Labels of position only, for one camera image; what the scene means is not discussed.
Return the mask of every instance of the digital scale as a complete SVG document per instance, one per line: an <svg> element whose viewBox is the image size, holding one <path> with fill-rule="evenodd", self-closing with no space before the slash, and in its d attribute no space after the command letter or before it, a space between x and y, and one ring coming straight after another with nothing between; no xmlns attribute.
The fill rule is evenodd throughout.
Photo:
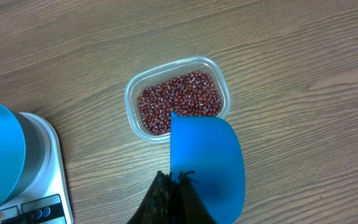
<svg viewBox="0 0 358 224"><path fill-rule="evenodd" d="M33 182L16 198L0 206L4 214L2 223L72 224L58 136L52 125L40 116L21 114L35 126L45 157Z"/></svg>

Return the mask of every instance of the plastic container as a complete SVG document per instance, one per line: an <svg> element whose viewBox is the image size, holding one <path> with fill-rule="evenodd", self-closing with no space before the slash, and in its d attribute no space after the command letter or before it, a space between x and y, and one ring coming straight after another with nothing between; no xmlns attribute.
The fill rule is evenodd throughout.
<svg viewBox="0 0 358 224"><path fill-rule="evenodd" d="M208 57L193 56L184 58L141 72L129 81L124 94L125 108L132 129L141 139L152 143L163 143L170 140L170 133L156 136L150 134L143 127L137 102L137 98L140 96L142 90L160 82L165 82L172 77L184 75L196 70L209 73L223 104L222 110L217 117L224 119L227 116L231 107L231 96L222 70Z"/></svg>

